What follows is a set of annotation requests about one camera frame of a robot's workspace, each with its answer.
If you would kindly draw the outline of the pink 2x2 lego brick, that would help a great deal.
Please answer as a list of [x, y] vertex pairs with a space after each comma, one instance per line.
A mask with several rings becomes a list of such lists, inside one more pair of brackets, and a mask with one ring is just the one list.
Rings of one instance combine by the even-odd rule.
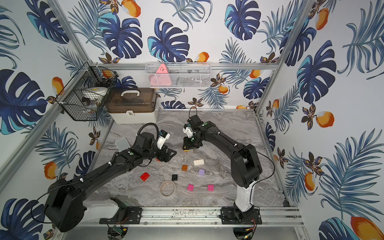
[[190, 192], [193, 192], [194, 191], [194, 185], [189, 184], [187, 190]]

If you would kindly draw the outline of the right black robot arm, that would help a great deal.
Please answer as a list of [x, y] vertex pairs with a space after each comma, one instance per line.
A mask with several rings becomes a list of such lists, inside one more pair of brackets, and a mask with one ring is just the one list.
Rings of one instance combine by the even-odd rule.
[[253, 193], [263, 172], [258, 152], [251, 144], [244, 145], [223, 133], [211, 121], [203, 122], [198, 115], [189, 117], [184, 125], [183, 150], [198, 149], [208, 142], [222, 151], [231, 162], [231, 176], [237, 184], [234, 208], [241, 214], [254, 209]]

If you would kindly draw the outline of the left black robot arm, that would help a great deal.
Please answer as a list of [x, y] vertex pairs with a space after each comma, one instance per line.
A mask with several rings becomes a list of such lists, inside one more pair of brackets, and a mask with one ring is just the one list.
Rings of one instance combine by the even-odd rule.
[[70, 231], [83, 219], [86, 211], [83, 202], [94, 191], [136, 167], [144, 167], [145, 160], [169, 162], [177, 153], [165, 145], [170, 136], [164, 130], [157, 137], [147, 132], [138, 134], [132, 147], [114, 153], [101, 167], [69, 181], [56, 181], [48, 189], [45, 216], [61, 232]]

